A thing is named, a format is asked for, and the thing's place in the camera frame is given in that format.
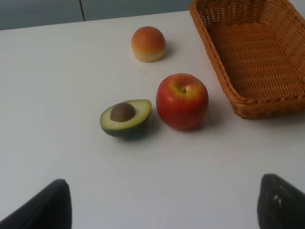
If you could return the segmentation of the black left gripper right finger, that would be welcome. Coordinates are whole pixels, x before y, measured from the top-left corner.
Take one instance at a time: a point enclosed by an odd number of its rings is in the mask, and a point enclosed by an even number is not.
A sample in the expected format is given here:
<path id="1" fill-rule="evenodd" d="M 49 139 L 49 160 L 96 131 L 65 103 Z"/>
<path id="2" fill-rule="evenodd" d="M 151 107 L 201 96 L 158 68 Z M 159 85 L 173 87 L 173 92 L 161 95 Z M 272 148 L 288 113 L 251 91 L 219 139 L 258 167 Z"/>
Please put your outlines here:
<path id="1" fill-rule="evenodd" d="M 257 203 L 261 229 L 303 229 L 305 193 L 276 174 L 261 179 Z"/>

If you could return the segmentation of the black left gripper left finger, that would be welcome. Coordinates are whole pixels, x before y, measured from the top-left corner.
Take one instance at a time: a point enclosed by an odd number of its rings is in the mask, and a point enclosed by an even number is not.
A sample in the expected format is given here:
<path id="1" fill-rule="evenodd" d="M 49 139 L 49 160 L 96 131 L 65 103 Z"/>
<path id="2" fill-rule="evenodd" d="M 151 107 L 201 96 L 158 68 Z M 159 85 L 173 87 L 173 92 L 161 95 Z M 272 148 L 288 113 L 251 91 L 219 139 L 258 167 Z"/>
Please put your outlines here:
<path id="1" fill-rule="evenodd" d="M 72 204 L 66 180 L 56 179 L 0 222 L 2 229 L 70 229 Z"/>

